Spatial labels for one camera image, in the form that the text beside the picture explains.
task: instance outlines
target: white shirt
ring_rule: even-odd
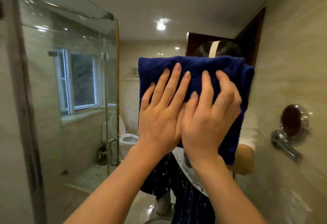
[[[256,134],[257,134],[257,118],[256,115],[253,114],[252,111],[247,110],[245,112],[244,121],[241,129],[240,139],[238,144],[245,144],[251,147],[255,151],[255,142],[256,142]],[[208,196],[205,191],[200,179],[195,174],[193,168],[189,168],[185,164],[184,160],[184,149],[183,148],[175,148],[173,150],[173,155],[182,169],[183,173],[187,177],[187,179],[192,183],[192,185],[197,188],[201,193]]]

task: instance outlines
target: left hand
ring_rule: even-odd
[[[191,79],[190,72],[186,72],[176,91],[181,71],[177,63],[166,86],[170,73],[165,69],[157,85],[153,83],[141,101],[138,143],[162,157],[176,147],[181,137],[182,104]]]

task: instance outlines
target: blue towel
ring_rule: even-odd
[[[229,76],[230,80],[235,83],[242,98],[241,114],[231,126],[218,149],[218,153],[222,156],[225,163],[232,165],[235,160],[235,151],[238,145],[244,113],[248,105],[247,99],[254,74],[253,68],[246,65],[244,61],[243,58],[230,56],[220,56],[216,58],[182,56],[171,58],[139,58],[140,102],[151,82],[157,83],[165,68],[170,69],[170,72],[172,72],[177,62],[182,65],[181,78],[187,71],[191,72],[191,81],[184,102],[189,100],[193,91],[196,91],[198,95],[201,94],[201,77],[204,70],[207,70],[211,77],[214,89],[214,102],[220,92],[219,82],[215,73],[217,70],[222,70]],[[183,147],[182,142],[178,143],[178,147]]]

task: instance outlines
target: round mirror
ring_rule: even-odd
[[[299,105],[288,105],[281,115],[281,130],[288,138],[295,139],[309,127],[308,114]]]

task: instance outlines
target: shower enclosure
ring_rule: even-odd
[[[6,0],[5,17],[35,221],[62,223],[119,164],[119,23],[90,0]]]

